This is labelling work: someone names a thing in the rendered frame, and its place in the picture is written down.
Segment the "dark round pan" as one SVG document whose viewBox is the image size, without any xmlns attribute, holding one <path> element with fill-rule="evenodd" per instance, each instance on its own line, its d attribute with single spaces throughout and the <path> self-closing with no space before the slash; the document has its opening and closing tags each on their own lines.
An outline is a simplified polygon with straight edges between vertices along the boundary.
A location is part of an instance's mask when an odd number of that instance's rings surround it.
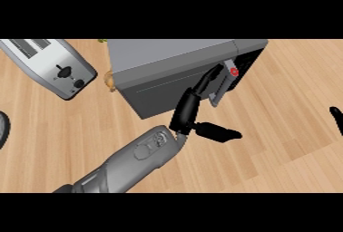
<svg viewBox="0 0 343 232">
<path fill-rule="evenodd" d="M 8 115 L 0 111 L 0 149 L 3 148 L 11 130 L 11 121 Z"/>
</svg>

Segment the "grey microwave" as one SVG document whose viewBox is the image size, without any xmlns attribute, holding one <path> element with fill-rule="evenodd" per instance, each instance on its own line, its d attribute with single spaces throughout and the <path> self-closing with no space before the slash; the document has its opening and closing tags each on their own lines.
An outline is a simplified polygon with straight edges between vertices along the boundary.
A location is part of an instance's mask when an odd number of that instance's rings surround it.
<svg viewBox="0 0 343 232">
<path fill-rule="evenodd" d="M 117 90 L 138 116 L 147 119 L 176 109 L 185 90 L 206 72 L 234 60 L 237 87 L 268 45 L 267 39 L 111 39 L 107 41 Z M 225 70 L 202 95 L 219 90 Z"/>
</svg>

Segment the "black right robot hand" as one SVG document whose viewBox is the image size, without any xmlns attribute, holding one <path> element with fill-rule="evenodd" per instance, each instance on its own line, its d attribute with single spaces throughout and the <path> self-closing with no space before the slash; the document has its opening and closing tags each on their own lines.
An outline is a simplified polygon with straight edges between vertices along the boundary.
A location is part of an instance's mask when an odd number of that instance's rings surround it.
<svg viewBox="0 0 343 232">
<path fill-rule="evenodd" d="M 330 107 L 330 112 L 332 115 L 336 119 L 336 125 L 341 131 L 341 134 L 343 135 L 343 112 L 341 111 L 341 109 L 336 106 Z"/>
</svg>

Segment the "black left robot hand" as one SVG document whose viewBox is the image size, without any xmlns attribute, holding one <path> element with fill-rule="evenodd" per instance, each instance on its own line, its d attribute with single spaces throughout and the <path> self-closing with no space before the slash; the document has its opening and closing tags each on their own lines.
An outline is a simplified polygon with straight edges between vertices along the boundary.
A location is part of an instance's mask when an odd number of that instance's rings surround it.
<svg viewBox="0 0 343 232">
<path fill-rule="evenodd" d="M 196 121 L 202 94 L 209 86 L 209 83 L 218 78 L 222 69 L 224 65 L 218 64 L 203 75 L 197 85 L 190 87 L 182 94 L 169 125 L 169 129 L 178 134 L 178 143 L 181 145 L 185 144 L 191 130 L 196 130 L 196 134 L 199 136 L 221 143 L 243 138 L 243 134 L 237 130 L 225 129 L 222 126 L 210 122 Z"/>
</svg>

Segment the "silver two-slot toaster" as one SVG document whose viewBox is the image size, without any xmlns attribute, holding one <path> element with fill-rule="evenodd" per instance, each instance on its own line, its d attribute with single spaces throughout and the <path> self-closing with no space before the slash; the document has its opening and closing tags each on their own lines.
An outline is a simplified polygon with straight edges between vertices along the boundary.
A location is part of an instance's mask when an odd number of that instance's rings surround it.
<svg viewBox="0 0 343 232">
<path fill-rule="evenodd" d="M 30 78 L 67 101 L 97 78 L 66 39 L 0 39 L 0 48 Z"/>
</svg>

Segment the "grey carton with red mark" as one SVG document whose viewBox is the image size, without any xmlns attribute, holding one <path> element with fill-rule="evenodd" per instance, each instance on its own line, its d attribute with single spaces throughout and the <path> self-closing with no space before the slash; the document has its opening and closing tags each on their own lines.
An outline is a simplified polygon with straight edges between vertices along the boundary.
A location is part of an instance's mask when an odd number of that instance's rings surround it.
<svg viewBox="0 0 343 232">
<path fill-rule="evenodd" d="M 213 107 L 219 106 L 222 96 L 225 95 L 225 93 L 233 85 L 233 82 L 238 76 L 238 69 L 237 69 L 234 60 L 227 60 L 224 62 L 224 70 L 225 70 L 225 78 L 222 81 L 222 85 L 219 87 L 219 90 L 209 95 L 209 100 L 210 100 L 210 104 Z"/>
</svg>

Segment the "tan bread piece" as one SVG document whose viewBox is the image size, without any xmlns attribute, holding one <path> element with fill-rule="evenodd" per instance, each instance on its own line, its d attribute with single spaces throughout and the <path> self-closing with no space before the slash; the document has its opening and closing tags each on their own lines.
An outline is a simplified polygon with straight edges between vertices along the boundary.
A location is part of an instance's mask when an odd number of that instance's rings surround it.
<svg viewBox="0 0 343 232">
<path fill-rule="evenodd" d="M 113 78 L 113 71 L 111 70 L 105 73 L 104 80 L 105 80 L 105 85 L 107 85 L 110 91 L 116 92 L 117 87 L 116 87 L 116 81 L 114 81 L 114 78 Z"/>
</svg>

